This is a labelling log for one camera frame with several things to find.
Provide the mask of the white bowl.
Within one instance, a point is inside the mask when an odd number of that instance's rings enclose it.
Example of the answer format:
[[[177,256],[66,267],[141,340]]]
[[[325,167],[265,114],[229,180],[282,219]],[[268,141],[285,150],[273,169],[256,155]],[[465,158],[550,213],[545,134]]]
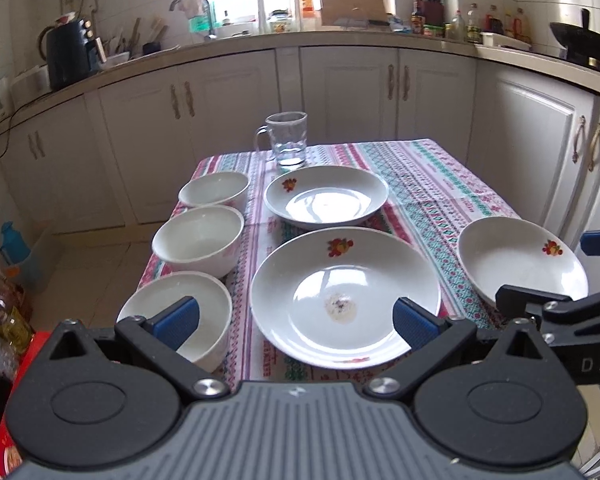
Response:
[[[222,278],[237,264],[245,219],[229,206],[189,209],[167,221],[151,241],[154,254],[173,272]]]
[[[188,208],[223,205],[243,212],[249,185],[249,177],[242,172],[214,172],[190,180],[178,192],[178,200]]]
[[[206,372],[214,372],[228,350],[233,304],[222,282],[200,272],[176,272],[152,281],[128,299],[118,321],[131,315],[151,318],[182,297],[192,296],[199,307],[199,323],[178,347],[178,354]]]

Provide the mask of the white flower plate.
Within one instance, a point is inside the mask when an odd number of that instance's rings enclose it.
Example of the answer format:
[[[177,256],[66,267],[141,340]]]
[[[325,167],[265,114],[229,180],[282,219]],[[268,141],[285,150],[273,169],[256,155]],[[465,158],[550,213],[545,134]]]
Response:
[[[460,265],[478,295],[490,306],[503,285],[556,292],[573,300],[588,296],[580,260],[550,231],[527,220],[489,217],[460,232]]]
[[[358,226],[385,205],[388,183],[371,171],[312,166],[283,174],[263,196],[268,210],[297,228]]]

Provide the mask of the large stained white plate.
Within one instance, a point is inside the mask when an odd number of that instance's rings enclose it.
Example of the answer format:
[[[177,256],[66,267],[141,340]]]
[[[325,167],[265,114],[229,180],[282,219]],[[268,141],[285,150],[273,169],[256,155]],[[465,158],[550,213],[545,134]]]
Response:
[[[265,258],[250,286],[262,335],[287,356],[330,370],[373,367],[408,351],[392,322],[401,297],[438,314],[434,267],[399,237],[366,228],[300,235]]]

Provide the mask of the white kitchen cabinets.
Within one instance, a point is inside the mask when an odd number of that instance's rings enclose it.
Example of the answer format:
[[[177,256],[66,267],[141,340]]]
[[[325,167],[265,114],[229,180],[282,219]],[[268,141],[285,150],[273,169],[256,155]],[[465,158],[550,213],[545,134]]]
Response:
[[[166,219],[202,160],[255,151],[289,170],[312,145],[430,139],[517,214],[569,243],[600,230],[600,98],[469,56],[300,47],[122,78],[0,128],[16,204],[61,233]]]

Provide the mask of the kitchen faucet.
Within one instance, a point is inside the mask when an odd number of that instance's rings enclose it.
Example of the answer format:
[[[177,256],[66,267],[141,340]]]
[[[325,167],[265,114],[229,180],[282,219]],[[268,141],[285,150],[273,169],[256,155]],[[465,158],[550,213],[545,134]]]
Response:
[[[169,11],[178,11],[185,15],[191,35],[204,41],[216,39],[215,19],[209,0],[173,0]]]

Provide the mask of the patterned tablecloth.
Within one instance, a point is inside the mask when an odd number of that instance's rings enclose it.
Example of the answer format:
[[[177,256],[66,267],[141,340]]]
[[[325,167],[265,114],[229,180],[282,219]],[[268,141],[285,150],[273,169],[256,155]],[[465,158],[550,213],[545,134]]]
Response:
[[[430,140],[312,146],[308,159],[376,174],[386,202],[360,226],[304,232],[266,206],[268,191],[292,197],[303,188],[268,155],[213,155],[196,167],[197,176],[249,178],[238,261],[224,281],[233,313],[220,374],[229,385],[366,382],[406,349],[392,327],[401,296],[441,316],[501,326],[469,283],[457,242],[475,220],[510,216],[505,200]]]

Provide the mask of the oil bottle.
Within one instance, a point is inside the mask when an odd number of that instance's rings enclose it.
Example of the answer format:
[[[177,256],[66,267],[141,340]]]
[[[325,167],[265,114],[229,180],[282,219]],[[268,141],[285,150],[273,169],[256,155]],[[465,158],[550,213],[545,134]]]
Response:
[[[20,288],[0,270],[0,336],[18,356],[26,353],[34,335],[31,325],[20,312],[25,299]]]

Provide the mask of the blue plastic jug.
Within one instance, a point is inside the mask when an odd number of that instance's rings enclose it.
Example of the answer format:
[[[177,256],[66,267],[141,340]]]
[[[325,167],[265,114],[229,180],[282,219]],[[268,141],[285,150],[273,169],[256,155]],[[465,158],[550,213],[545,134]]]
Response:
[[[2,224],[1,237],[0,254],[9,266],[23,262],[30,256],[31,249],[11,221]]]

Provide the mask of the black wok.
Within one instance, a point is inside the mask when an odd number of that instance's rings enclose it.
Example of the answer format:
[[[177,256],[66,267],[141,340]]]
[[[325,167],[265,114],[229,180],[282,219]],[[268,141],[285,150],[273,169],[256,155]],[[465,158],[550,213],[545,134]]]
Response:
[[[558,44],[566,50],[566,60],[589,66],[591,60],[600,63],[600,33],[590,29],[591,13],[581,9],[581,24],[550,22],[550,31]]]

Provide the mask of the glass mug with water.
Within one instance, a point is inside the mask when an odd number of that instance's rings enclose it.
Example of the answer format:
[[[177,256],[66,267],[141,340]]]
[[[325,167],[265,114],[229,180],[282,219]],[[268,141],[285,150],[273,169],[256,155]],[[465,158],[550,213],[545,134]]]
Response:
[[[253,146],[260,153],[260,136],[266,136],[272,154],[268,160],[276,162],[279,170],[294,171],[306,164],[308,145],[308,114],[305,112],[280,112],[265,118],[265,123],[254,134]]]

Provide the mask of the knife block with knives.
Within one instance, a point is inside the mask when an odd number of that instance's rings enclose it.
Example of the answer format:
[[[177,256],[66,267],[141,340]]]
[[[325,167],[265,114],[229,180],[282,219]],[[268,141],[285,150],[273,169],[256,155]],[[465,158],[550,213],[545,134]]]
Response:
[[[442,0],[419,0],[419,10],[427,25],[442,26],[444,24]]]

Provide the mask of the dark sauce bottle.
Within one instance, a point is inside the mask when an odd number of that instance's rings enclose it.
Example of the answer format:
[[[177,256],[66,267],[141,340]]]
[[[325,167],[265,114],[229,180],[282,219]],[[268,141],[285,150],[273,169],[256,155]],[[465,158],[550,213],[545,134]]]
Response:
[[[413,0],[411,14],[411,31],[414,35],[422,35],[426,24],[425,15],[422,13],[422,0]]]

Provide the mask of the black electric kettle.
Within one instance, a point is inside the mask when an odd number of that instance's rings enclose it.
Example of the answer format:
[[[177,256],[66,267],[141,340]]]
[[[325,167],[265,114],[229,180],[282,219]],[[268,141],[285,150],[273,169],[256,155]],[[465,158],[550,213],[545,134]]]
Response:
[[[105,63],[102,40],[95,35],[92,22],[76,12],[62,14],[40,32],[38,53],[47,65],[52,91],[97,74]]]

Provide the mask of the wooden cutting board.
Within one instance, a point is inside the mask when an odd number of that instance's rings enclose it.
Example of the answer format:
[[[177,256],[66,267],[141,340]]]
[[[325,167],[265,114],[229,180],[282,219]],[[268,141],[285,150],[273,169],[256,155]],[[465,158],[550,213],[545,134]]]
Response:
[[[387,26],[384,0],[320,0],[323,26]]]

